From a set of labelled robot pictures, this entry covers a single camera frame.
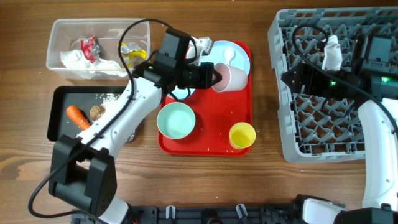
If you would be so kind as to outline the pink plastic cup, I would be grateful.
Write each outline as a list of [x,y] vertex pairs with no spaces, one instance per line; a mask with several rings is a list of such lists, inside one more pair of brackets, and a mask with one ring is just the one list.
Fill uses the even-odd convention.
[[247,73],[237,67],[225,63],[217,63],[215,70],[221,75],[222,79],[212,86],[214,91],[239,91],[244,89],[248,83]]

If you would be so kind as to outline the green bowl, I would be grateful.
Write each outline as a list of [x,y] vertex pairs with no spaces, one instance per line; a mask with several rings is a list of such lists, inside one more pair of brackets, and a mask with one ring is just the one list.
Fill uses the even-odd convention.
[[173,102],[165,105],[157,116],[160,133],[169,139],[183,139],[194,129],[194,111],[185,103]]

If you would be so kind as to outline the yellow plastic cup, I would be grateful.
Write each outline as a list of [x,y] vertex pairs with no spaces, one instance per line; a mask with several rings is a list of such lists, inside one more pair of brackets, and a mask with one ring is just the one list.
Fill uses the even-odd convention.
[[256,140],[256,131],[249,123],[236,123],[229,130],[229,142],[235,149],[252,146]]

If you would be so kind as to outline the white rice pile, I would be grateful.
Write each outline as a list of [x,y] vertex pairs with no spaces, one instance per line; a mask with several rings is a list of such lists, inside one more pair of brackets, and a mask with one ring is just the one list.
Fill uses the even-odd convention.
[[120,94],[115,93],[105,93],[101,95],[103,102],[102,107],[106,110],[112,109],[116,105],[116,101],[120,97]]

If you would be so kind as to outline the orange carrot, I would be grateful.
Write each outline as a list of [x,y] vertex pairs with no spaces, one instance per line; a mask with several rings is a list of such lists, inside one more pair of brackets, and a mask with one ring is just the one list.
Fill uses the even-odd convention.
[[83,113],[75,105],[70,105],[66,109],[66,114],[81,130],[86,130],[91,126],[90,122],[83,116]]

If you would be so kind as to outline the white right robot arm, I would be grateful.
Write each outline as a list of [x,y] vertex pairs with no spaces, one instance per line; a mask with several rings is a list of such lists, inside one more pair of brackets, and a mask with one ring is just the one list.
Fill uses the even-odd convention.
[[397,223],[397,75],[389,70],[391,42],[383,35],[361,39],[351,71],[344,72],[337,37],[328,36],[320,42],[321,67],[306,59],[282,74],[295,93],[354,100],[364,135],[363,207],[347,210],[306,198],[300,211],[305,223]]

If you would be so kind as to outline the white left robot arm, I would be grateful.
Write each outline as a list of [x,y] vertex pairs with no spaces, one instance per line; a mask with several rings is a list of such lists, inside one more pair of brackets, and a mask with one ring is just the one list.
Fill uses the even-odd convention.
[[52,153],[45,183],[49,194],[101,223],[132,223],[132,207],[116,196],[115,160],[131,133],[175,87],[209,89],[220,74],[210,62],[213,41],[196,39],[180,30],[166,30],[154,61],[128,70],[130,81],[115,109],[75,137],[60,136]]

